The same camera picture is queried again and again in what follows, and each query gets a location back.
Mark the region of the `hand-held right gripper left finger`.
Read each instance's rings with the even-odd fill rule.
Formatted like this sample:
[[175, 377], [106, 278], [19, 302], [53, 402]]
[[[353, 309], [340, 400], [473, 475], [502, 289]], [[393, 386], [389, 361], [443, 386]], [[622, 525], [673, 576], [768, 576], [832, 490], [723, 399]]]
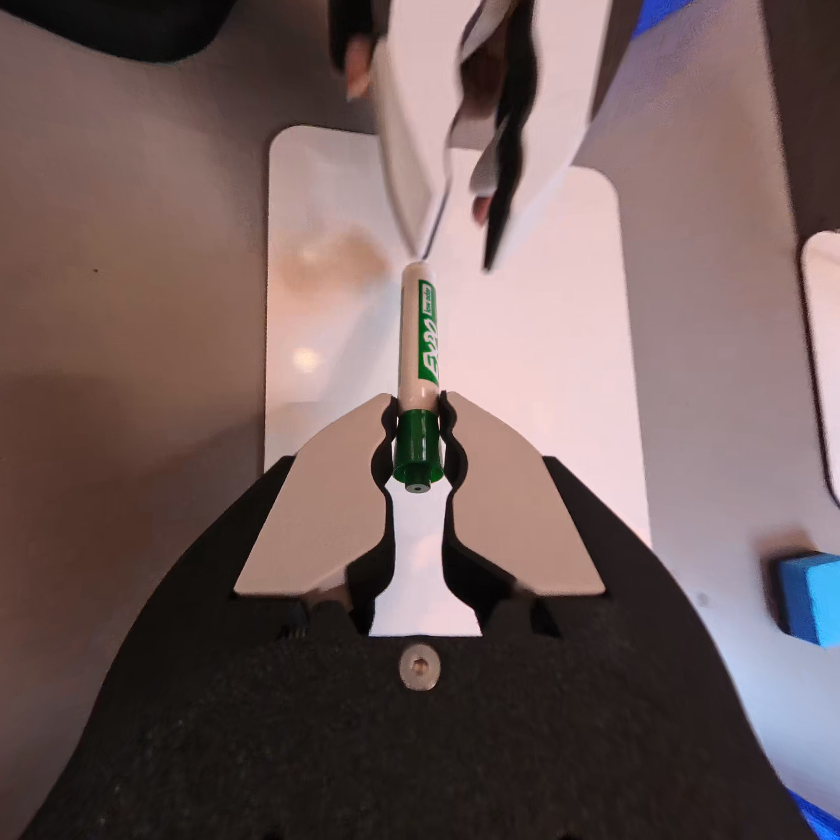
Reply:
[[304, 444], [241, 570], [234, 592], [336, 601], [362, 635], [392, 582], [396, 539], [392, 442], [396, 399], [379, 394]]

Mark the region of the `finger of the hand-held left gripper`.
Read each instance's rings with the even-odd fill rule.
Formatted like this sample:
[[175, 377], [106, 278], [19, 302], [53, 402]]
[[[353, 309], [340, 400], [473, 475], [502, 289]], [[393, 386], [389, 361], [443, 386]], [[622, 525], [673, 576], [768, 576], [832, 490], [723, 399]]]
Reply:
[[512, 3], [496, 128], [483, 152], [485, 272], [501, 268], [564, 181], [592, 121], [612, 11], [610, 1]]
[[482, 2], [394, 1], [374, 48], [374, 110], [385, 184], [410, 259], [426, 259], [450, 186], [460, 67]]

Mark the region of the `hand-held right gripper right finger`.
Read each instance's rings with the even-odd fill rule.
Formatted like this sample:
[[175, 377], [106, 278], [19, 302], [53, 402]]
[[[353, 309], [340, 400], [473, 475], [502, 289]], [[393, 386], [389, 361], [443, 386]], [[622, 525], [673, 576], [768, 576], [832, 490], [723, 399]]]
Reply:
[[445, 444], [444, 581], [486, 634], [498, 608], [524, 602], [526, 623], [556, 634], [540, 602], [606, 593], [540, 452], [456, 392], [440, 397]]

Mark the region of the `green marker cap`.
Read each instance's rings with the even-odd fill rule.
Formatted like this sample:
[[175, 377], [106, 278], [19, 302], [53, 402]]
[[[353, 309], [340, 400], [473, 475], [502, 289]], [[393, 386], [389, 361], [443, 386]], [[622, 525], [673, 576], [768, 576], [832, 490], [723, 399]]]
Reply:
[[405, 411], [397, 422], [394, 479], [407, 492], [420, 495], [444, 474], [438, 416], [426, 409]]

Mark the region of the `white whiteboard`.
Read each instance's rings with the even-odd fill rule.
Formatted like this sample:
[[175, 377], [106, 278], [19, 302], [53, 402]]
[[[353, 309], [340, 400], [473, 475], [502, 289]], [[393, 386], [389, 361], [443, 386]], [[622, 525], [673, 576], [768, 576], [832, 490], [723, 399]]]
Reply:
[[[648, 543], [650, 525], [620, 208], [573, 166], [493, 273], [470, 216], [478, 153], [453, 182], [430, 258], [440, 384], [555, 456]], [[411, 261], [375, 136], [299, 125], [269, 147], [265, 465], [396, 394], [400, 280]]]

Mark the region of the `green whiteboard marker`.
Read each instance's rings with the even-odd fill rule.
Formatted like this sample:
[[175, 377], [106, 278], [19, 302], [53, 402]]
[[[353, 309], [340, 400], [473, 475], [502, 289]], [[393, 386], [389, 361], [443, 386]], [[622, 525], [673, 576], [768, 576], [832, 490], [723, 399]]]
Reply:
[[401, 413], [436, 413], [439, 394], [438, 306], [435, 275], [415, 261], [402, 273], [397, 401]]

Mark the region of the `blue whiteboard eraser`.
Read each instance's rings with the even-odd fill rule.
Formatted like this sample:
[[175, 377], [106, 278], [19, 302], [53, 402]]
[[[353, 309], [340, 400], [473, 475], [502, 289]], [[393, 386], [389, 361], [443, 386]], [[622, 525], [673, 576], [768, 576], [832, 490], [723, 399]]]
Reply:
[[839, 646], [839, 556], [805, 553], [770, 563], [782, 632], [820, 648]]

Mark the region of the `person's left hand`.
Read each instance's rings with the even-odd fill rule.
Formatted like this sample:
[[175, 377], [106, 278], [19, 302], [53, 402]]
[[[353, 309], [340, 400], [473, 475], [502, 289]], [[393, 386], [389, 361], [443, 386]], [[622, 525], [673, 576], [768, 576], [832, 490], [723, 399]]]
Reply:
[[[508, 20], [501, 23], [469, 58], [461, 63], [460, 76], [465, 94], [463, 111], [469, 119], [486, 118], [498, 105], [507, 72], [505, 48]], [[374, 38], [357, 34], [344, 51], [343, 78], [348, 101], [367, 96], [371, 84]]]

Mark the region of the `black table mat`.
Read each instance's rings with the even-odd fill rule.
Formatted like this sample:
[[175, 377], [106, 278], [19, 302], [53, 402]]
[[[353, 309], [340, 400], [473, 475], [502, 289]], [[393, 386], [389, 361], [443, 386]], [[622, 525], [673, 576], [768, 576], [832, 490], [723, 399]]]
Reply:
[[800, 245], [839, 228], [839, 2], [764, 1]]

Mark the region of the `black mesh cushion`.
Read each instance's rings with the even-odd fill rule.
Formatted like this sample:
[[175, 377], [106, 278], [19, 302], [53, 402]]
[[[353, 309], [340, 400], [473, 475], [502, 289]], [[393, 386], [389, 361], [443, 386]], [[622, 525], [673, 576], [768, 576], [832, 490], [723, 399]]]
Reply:
[[4, 12], [104, 54], [170, 64], [217, 36], [234, 1], [2, 1]]

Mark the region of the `white document stand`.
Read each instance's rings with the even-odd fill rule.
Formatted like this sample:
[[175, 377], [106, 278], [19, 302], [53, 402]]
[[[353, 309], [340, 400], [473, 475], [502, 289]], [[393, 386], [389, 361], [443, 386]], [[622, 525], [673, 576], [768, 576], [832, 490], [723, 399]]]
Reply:
[[804, 310], [828, 489], [839, 502], [839, 231], [809, 237], [801, 252]]

